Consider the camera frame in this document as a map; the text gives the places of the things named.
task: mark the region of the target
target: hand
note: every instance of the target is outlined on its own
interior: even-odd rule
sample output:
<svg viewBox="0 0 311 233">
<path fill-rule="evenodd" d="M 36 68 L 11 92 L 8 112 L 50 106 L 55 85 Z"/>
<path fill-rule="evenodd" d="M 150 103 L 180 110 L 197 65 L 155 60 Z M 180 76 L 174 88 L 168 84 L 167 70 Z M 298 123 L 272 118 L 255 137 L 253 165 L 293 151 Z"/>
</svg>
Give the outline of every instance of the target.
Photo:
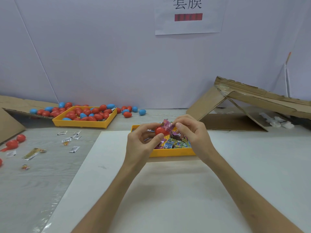
<svg viewBox="0 0 311 233">
<path fill-rule="evenodd" d="M 186 136 L 189 139 L 193 151 L 204 163 L 208 164 L 211 158 L 218 154 L 204 123 L 186 114 L 177 117 L 173 124 L 182 137 Z"/>
<path fill-rule="evenodd" d="M 147 130 L 154 130 L 160 125 L 160 123 L 142 124 L 134 132 L 128 134 L 123 166 L 133 169 L 136 174 L 141 171 L 153 149 L 164 138 L 162 133 L 156 136 L 154 132 Z"/>
</svg>

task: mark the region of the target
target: cardboard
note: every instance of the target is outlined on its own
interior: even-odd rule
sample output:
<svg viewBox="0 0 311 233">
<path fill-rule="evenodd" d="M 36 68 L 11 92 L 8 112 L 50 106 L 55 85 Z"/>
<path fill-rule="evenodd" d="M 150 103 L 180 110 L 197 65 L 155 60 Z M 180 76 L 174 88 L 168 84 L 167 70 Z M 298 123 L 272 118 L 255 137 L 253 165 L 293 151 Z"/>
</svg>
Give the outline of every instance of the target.
<svg viewBox="0 0 311 233">
<path fill-rule="evenodd" d="M 257 87 L 217 77 L 214 86 L 199 98 L 187 114 L 212 130 L 267 131 L 250 114 L 239 107 L 235 100 L 281 114 L 311 119 L 311 101 L 280 96 Z M 240 114 L 209 114 L 224 100 L 229 100 Z"/>
<path fill-rule="evenodd" d="M 11 115 L 0 108 L 0 143 L 10 139 L 17 133 L 25 130 L 25 127 L 16 121 Z"/>
<path fill-rule="evenodd" d="M 52 117 L 46 117 L 29 113 L 30 109 L 39 110 L 44 109 L 48 106 L 58 107 L 58 104 L 44 101 L 26 100 L 10 96 L 0 96 L 0 108 L 3 108 L 4 110 L 9 111 L 10 113 L 29 115 L 45 119 L 53 119 Z"/>
</svg>

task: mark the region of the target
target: yellow tray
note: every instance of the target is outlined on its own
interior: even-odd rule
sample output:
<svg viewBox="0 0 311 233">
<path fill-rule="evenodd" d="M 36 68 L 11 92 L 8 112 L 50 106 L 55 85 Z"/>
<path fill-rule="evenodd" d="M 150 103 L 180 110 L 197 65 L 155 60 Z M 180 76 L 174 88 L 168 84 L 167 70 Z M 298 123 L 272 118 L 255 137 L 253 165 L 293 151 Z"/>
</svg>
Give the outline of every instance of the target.
<svg viewBox="0 0 311 233">
<path fill-rule="evenodd" d="M 133 125 L 131 132 L 133 131 L 133 129 L 136 129 L 138 127 L 139 125 Z M 187 155 L 195 155 L 192 148 L 154 149 L 150 157 L 187 156 Z"/>
<path fill-rule="evenodd" d="M 117 115 L 117 109 L 115 109 L 111 114 L 109 114 L 109 118 L 105 121 L 70 121 L 70 120 L 62 120 L 65 118 L 66 114 L 75 108 L 81 108 L 82 110 L 85 108 L 99 108 L 99 107 L 91 107 L 91 106 L 73 106 L 70 109 L 66 110 L 64 113 L 61 113 L 57 117 L 53 118 L 52 121 L 55 126 L 58 127 L 99 127 L 99 128 L 107 128 L 110 122 Z"/>
</svg>

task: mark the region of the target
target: gray wood grain surface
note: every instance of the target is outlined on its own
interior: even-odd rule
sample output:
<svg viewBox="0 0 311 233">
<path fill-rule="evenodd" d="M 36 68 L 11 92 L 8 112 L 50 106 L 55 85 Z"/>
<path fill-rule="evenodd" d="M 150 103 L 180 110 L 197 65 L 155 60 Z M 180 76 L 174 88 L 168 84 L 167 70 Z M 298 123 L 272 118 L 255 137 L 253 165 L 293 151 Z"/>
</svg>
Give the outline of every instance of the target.
<svg viewBox="0 0 311 233">
<path fill-rule="evenodd" d="M 51 120 L 15 116 L 27 128 L 23 132 L 27 140 L 20 144 L 13 157 L 6 158 L 6 152 L 0 153 L 3 160 L 0 167 L 0 232 L 41 232 L 101 131 L 130 131 L 136 124 L 162 122 L 163 119 L 173 121 L 185 111 L 147 110 L 144 116 L 133 113 L 130 118 L 118 114 L 107 129 L 55 127 Z M 66 130 L 67 134 L 57 136 Z M 68 146 L 62 145 L 61 140 L 76 130 L 82 130 L 82 137 L 69 142 Z M 73 146 L 80 148 L 76 153 L 69 153 Z M 33 148 L 47 152 L 29 161 L 22 159 Z M 23 164 L 29 165 L 30 169 L 22 170 Z"/>
</svg>

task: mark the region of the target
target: chinese characters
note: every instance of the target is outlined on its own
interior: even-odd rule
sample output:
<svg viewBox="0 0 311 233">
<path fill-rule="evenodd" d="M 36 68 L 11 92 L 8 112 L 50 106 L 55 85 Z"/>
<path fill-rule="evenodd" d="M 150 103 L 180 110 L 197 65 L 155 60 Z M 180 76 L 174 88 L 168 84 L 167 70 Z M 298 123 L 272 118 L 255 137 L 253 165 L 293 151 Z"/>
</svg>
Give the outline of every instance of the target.
<svg viewBox="0 0 311 233">
<path fill-rule="evenodd" d="M 176 2 L 176 4 L 174 4 L 174 6 L 176 6 L 175 9 L 185 9 L 185 6 L 187 7 L 187 3 L 188 3 L 188 9 L 194 9 L 196 7 L 201 8 L 199 5 L 201 5 L 201 0 L 174 0 L 174 2 Z"/>
</svg>

